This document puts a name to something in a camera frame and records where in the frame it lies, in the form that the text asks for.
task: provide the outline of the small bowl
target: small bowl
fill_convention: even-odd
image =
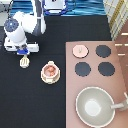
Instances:
[[[48,68],[52,66],[54,67],[54,75],[53,76],[50,76],[50,75],[47,75],[46,74],[46,71],[48,70]],[[42,68],[42,71],[41,71],[41,78],[42,80],[45,82],[45,83],[48,83],[48,84],[53,84],[55,82],[57,82],[60,78],[60,70],[59,68],[54,64],[53,61],[49,61],[48,64],[46,64],[43,68]]]

